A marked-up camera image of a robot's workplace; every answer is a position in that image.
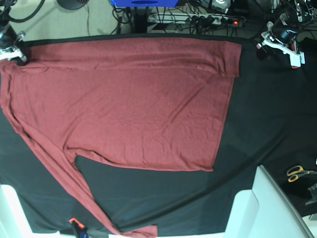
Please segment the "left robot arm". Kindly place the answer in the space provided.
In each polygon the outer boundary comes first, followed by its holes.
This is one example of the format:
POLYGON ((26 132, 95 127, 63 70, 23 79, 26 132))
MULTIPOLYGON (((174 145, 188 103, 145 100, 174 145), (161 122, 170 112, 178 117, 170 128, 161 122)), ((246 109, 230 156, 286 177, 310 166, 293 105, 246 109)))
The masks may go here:
POLYGON ((315 10, 310 0, 291 0, 287 4, 289 8, 275 22, 266 24, 267 30, 261 33, 257 49, 280 50, 289 56, 292 68, 299 68, 305 64, 305 54, 297 46, 297 36, 312 22, 315 10))

